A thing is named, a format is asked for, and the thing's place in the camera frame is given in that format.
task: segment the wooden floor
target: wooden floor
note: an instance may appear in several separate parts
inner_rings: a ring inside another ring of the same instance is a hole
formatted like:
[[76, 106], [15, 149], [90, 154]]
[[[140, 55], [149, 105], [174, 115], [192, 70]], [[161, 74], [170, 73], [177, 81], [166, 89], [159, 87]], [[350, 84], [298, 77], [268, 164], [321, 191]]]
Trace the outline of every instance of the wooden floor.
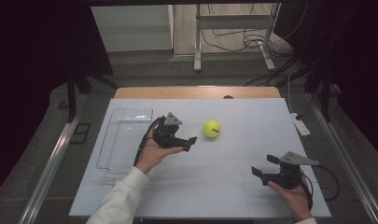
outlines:
[[[269, 15], [273, 4], [211, 4], [201, 5], [202, 15]], [[174, 54], [192, 55], [194, 53], [195, 27], [196, 27], [196, 5], [177, 5], [175, 6], [175, 30], [174, 30]], [[222, 35], [231, 32], [240, 32], [231, 35]], [[264, 35], [265, 30], [246, 31], [244, 30], [203, 30], [201, 38], [202, 53], [227, 53], [227, 52], [256, 52], [259, 48], [246, 48], [244, 45], [244, 35]], [[213, 47], [206, 42], [220, 46], [224, 49]], [[285, 42], [281, 41], [277, 35], [272, 35], [271, 40], [279, 49], [290, 48]]]

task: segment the gray carpet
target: gray carpet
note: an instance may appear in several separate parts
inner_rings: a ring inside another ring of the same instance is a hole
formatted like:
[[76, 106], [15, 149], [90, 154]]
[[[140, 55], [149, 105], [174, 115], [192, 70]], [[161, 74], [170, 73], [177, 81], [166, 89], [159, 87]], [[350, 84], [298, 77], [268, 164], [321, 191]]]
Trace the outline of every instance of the gray carpet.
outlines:
[[[286, 59], [278, 58], [275, 63], [280, 66]], [[115, 73], [110, 80], [120, 86], [197, 86], [228, 85], [243, 86], [247, 81], [269, 75], [260, 55], [229, 55], [203, 57], [201, 73], [193, 72], [191, 57], [176, 58], [168, 55], [111, 55]], [[302, 90], [305, 77], [291, 83], [291, 107], [294, 112], [303, 114], [310, 104], [309, 98]], [[84, 144], [78, 142], [83, 136], [73, 136], [60, 165], [46, 200], [41, 207], [35, 223], [85, 223], [86, 217], [69, 217], [74, 197], [81, 177], [84, 174], [98, 131], [103, 121], [108, 102], [114, 96], [114, 90], [93, 78], [90, 78], [93, 90], [89, 95], [79, 123], [90, 123], [89, 135]], [[258, 85], [264, 79], [251, 83]], [[283, 97], [287, 98], [287, 88], [281, 88]], [[51, 151], [67, 121], [67, 110], [58, 109], [61, 101], [67, 98], [66, 87], [55, 89], [50, 96], [49, 110], [40, 124], [31, 143], [26, 148], [20, 161], [0, 189], [0, 223], [17, 223], [27, 204], [38, 178], [49, 159]], [[371, 144], [363, 137], [355, 125], [337, 105], [335, 99], [330, 101], [330, 117], [336, 131], [349, 148], [361, 174], [378, 201], [378, 155]], [[364, 206], [357, 196], [349, 178], [337, 159], [332, 144], [328, 140], [320, 123], [311, 109], [303, 119], [311, 136], [301, 141], [309, 158], [318, 160], [330, 168], [339, 179], [340, 196], [328, 203], [332, 218], [319, 219], [318, 223], [371, 223]], [[315, 169], [315, 174], [326, 198], [333, 195], [335, 185], [327, 173]], [[293, 223], [291, 218], [273, 220], [224, 220], [217, 223]], [[145, 220], [145, 223], [216, 223], [210, 220]]]

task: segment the white wall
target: white wall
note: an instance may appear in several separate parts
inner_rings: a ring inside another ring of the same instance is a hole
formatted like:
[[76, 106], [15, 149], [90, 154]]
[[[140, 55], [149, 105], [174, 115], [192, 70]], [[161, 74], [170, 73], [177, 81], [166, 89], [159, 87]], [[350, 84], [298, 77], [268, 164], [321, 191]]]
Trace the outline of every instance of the white wall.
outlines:
[[107, 52], [173, 47], [168, 6], [91, 9]]

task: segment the hand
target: hand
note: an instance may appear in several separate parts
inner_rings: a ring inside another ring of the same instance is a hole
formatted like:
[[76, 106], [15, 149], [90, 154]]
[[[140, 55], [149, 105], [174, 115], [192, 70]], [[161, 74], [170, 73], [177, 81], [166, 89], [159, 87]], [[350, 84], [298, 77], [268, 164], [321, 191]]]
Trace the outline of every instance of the hand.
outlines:
[[[307, 185], [304, 175], [301, 176], [302, 183]], [[268, 186], [278, 192], [287, 202], [287, 205], [294, 216], [295, 221], [303, 221], [312, 217], [310, 209], [308, 207], [308, 199], [304, 189], [301, 186], [297, 186], [294, 189], [284, 189], [281, 186], [275, 184], [272, 181], [268, 182]]]
[[150, 130], [147, 141], [140, 155], [136, 168], [147, 174], [154, 166], [158, 165], [166, 156], [183, 151], [182, 147], [162, 148], [153, 140], [154, 128]]

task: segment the person's right hand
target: person's right hand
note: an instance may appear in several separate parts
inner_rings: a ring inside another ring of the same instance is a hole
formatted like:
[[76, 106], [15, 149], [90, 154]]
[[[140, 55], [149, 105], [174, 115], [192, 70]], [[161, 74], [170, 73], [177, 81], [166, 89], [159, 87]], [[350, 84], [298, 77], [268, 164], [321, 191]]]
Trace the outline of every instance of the person's right hand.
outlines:
[[[307, 185], [304, 175], [301, 176], [302, 183]], [[312, 217], [308, 207], [308, 199], [304, 189], [298, 185], [294, 189], [284, 189], [272, 181], [268, 182], [268, 186], [278, 192], [287, 202], [287, 205], [293, 214], [295, 221], [303, 221]]]

